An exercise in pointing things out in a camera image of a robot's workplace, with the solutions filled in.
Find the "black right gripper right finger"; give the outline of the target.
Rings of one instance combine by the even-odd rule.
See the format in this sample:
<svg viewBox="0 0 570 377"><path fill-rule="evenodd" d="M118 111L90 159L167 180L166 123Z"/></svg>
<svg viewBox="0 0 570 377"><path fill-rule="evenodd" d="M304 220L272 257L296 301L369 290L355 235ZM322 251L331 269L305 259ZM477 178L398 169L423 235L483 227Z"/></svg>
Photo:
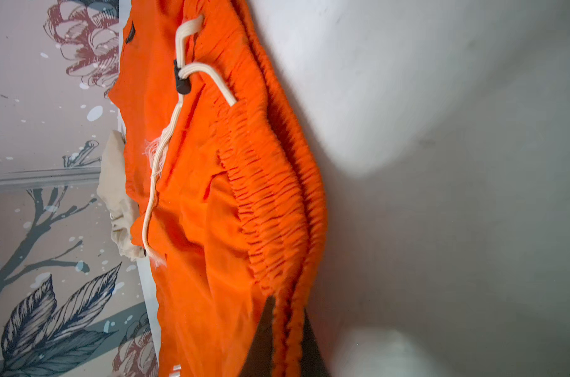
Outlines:
<svg viewBox="0 0 570 377"><path fill-rule="evenodd" d="M330 373L321 356L309 316L305 312L302 339L301 377L329 377Z"/></svg>

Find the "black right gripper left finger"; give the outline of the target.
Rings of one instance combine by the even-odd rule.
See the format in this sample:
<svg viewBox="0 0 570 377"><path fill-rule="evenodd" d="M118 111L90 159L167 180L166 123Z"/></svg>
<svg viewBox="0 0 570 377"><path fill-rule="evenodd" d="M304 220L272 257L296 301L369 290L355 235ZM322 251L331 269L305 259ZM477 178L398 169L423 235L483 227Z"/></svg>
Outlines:
<svg viewBox="0 0 570 377"><path fill-rule="evenodd" d="M272 373L272 311L275 298L266 299L255 337L239 377L266 377Z"/></svg>

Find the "orange shorts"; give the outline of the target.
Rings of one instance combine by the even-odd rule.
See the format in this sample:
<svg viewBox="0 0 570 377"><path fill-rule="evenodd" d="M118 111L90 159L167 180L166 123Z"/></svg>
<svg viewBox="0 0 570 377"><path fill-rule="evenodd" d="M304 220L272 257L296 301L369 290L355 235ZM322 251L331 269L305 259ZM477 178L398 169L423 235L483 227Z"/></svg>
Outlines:
<svg viewBox="0 0 570 377"><path fill-rule="evenodd" d="M239 376L273 297L271 376L301 376L326 196L247 3L132 2L110 97L156 283L159 375Z"/></svg>

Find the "beige shorts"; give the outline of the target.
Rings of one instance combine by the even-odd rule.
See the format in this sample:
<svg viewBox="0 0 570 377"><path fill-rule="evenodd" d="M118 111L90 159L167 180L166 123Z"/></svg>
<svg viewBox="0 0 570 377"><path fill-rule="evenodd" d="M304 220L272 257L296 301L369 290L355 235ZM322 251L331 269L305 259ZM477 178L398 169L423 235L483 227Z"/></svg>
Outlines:
<svg viewBox="0 0 570 377"><path fill-rule="evenodd" d="M101 156L101 173L96 194L104 202L111 220L111 239L121 256L135 261L146 257L145 250L133 243L131 227L139 207L126 193L125 142L123 135L112 130Z"/></svg>

